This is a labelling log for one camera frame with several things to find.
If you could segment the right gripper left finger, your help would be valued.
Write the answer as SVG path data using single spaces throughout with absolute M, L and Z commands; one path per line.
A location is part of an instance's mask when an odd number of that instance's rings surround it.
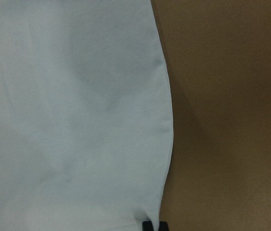
M 154 231 L 153 224 L 151 221 L 142 222 L 142 231 Z

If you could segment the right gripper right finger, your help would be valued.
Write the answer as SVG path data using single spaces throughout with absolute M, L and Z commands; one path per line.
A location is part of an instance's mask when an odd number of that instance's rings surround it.
M 169 231 L 168 223 L 166 221 L 160 221 L 158 231 Z

